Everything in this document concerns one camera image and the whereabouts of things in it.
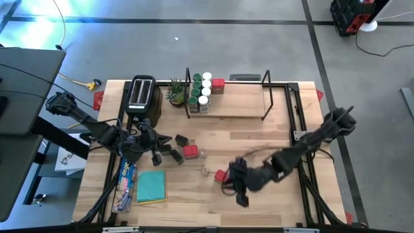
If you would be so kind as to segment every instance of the concrete floor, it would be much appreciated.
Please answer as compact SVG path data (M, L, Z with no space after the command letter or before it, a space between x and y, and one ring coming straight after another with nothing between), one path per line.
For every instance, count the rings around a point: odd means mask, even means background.
M3 0L6 15L14 1ZM111 19L251 19L305 21L301 0L57 0L64 16ZM331 0L307 0L314 21L331 21ZM394 0L381 17L414 10L414 2ZM51 0L23 0L13 16L59 16ZM0 33L0 43L36 49L54 49L63 35L60 21L37 17L35 22L9 21ZM414 14L387 21L414 21ZM130 79L150 74L159 80L183 78L185 68L210 71L228 79L232 73L263 74L270 69L274 80L313 81L324 90L308 26L174 23L67 23L63 47L67 57L61 72L71 78ZM354 105L358 121L346 138L360 195L371 228L414 231L414 180L410 168L414 152L410 135L414 121L399 91L414 87L413 48L392 52L385 58L364 54L355 37L340 38L333 26L314 26L334 103ZM412 26L381 26L361 33L358 43L371 52L413 43ZM92 103L93 94L61 78L56 83L78 98ZM329 112L326 97L321 103ZM88 113L98 113L84 107ZM41 116L58 127L74 123L42 111ZM337 143L331 146L345 210L355 213ZM66 197L30 210L16 202L10 219L0 228L66 224L71 220L78 181L42 181L46 193L70 187ZM68 213L53 218L54 210Z

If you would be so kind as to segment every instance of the blue book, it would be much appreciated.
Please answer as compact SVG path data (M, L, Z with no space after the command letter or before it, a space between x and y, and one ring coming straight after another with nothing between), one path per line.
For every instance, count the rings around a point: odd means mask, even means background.
M148 171L138 174L136 200L140 202L157 201L166 198L165 171Z

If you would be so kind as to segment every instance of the white lamp base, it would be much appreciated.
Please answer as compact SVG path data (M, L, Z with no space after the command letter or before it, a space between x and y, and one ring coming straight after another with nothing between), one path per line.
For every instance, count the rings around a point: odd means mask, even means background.
M363 23L360 27L360 31L362 32L373 32L378 27L378 23L376 21L371 23Z

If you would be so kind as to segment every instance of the colorful package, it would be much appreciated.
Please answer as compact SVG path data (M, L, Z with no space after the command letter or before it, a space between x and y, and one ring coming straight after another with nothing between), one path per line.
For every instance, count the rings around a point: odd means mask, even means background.
M129 212L131 210L132 194L136 181L136 164L129 165L122 158L122 165L116 186L114 205L112 211L116 213Z

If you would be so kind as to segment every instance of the wooden table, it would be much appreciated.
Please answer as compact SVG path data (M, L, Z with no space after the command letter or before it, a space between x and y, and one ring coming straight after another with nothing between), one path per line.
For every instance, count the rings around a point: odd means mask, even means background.
M109 80L100 110L99 120L116 118L122 97L123 80ZM299 82L302 106L308 130L316 129L323 122L318 97L313 82ZM264 89L265 107L270 105L269 90ZM264 121L260 118L203 118L187 119L184 108L175 108L163 101L162 116L156 126L158 133L174 137L185 135L199 148L205 148L207 158L185 161L179 166L172 157L163 157L160 166L154 167L151 154L146 153L138 162L138 172L166 171L168 200L161 203L138 205L134 202L130 213L118 214L117 222L128 225L160 227L294 227L305 223L298 173L295 170L280 183L269 183L260 192L248 192L250 207L236 204L235 197L221 193L213 177L217 170L226 170L236 156L258 146L289 146L289 117L285 93L273 90L274 106ZM127 122L124 116L124 127ZM247 157L249 166L259 166L270 151L261 151ZM105 180L109 152L94 150L89 154L84 171L73 220L79 220L100 196ZM209 177L201 175L207 166ZM314 160L321 196L339 219L345 221L338 182L332 160L317 153ZM309 194L312 216L316 218L314 201ZM105 218L110 214L113 196L108 198Z

